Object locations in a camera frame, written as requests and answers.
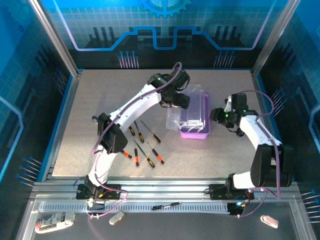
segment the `enclosure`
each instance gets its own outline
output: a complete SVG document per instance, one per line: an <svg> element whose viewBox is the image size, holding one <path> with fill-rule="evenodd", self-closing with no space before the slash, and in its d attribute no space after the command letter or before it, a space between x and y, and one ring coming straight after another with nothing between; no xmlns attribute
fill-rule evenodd
<svg viewBox="0 0 320 240"><path fill-rule="evenodd" d="M106 233L120 239L208 239L217 232L219 239L319 237L319 1L2 3L2 239L105 239ZM238 202L212 199L204 191L210 184L224 185L229 174L250 171L255 147L247 135L238 137L211 121L205 139L182 137L180 130L167 128L168 109L156 104L136 119L138 128L131 124L136 136L124 132L124 150L133 158L119 153L107 170L107 184L119 184L129 192L113 211L122 210L127 218L115 227L107 222L113 213L87 221L87 202L76 194L96 159L93 116L121 108L152 75L170 74L176 62L190 77L188 88L200 85L209 111L225 108L228 96L246 90L272 99L274 111L262 121L276 139L293 148L291 186L281 188L280 200L268 194L263 206L244 219L226 217L224 210L208 214ZM263 95L246 96L250 110L271 111ZM136 167L133 140L155 168L140 151ZM264 196L254 194L245 213ZM182 207L150 212L153 205L173 202L183 202ZM114 204L107 200L95 213ZM35 233L39 217L57 212L75 212L74 226ZM261 215L277 219L278 230L264 225ZM143 226L146 230L137 231ZM167 233L161 236L164 229Z"/></svg>

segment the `blue border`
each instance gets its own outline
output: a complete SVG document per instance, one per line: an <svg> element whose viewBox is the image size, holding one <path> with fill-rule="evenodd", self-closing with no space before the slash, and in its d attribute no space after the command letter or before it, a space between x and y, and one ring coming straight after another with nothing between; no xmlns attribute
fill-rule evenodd
<svg viewBox="0 0 320 240"><path fill-rule="evenodd" d="M259 73L258 76L257 76L257 80L258 80L258 82L259 82L261 91L262 91L264 94L267 94L266 89L265 89L265 85L264 85L264 83L263 83L263 81L262 81L262 78L261 78L261 76L260 76L260 73ZM270 106L269 104L266 104L266 109L268 110L268 112L271 112L271 106ZM275 119L274 115L271 114L271 115L269 115L269 117L270 117L270 121L271 121L273 130L274 130L275 138L278 139L280 142L282 142L281 136L280 136L280 133L279 133L279 130L278 130L278 127L277 127L276 119Z"/></svg>
<svg viewBox="0 0 320 240"><path fill-rule="evenodd" d="M65 88L64 96L62 98L62 102L61 102L61 106L60 106L60 109L59 109L59 113L58 113L58 115L56 117L56 120L55 120L55 124L54 124L54 127L53 127L51 138L50 138L48 147L46 148L46 151L45 151L45 155L44 155L44 158L43 158L41 169L40 169L38 178L36 180L37 182L41 182L42 178L43 178L43 176L45 174L45 171L46 171L46 168L47 168L47 164L48 164L48 161L49 161L49 156L50 156L50 153L51 153L51 150L52 150L52 147L53 147L53 144L54 144L54 140L55 140L55 137L56 137L56 134L57 134L57 131L58 131L58 126L59 126L59 123L60 123L60 120L61 120L61 116L62 116L62 113L64 111L64 108L65 108L65 105L66 105L66 101L67 101L67 97L68 97L68 94L69 94L69 91L70 91L72 79L73 79L73 76L70 75L69 80L68 80L68 84L66 85L66 88Z"/></svg>

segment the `gear graphic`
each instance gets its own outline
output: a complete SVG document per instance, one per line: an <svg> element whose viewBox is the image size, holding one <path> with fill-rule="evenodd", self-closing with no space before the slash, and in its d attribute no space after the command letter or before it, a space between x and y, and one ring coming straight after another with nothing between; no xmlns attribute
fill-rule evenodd
<svg viewBox="0 0 320 240"><path fill-rule="evenodd" d="M158 18L160 16L166 18L180 14L181 10L186 10L186 5L191 4L191 0L141 0L141 4L149 14L155 14Z"/></svg>
<svg viewBox="0 0 320 240"><path fill-rule="evenodd" d="M30 15L30 5L28 0L0 0L2 6L6 6L12 17L20 24L24 25Z"/></svg>

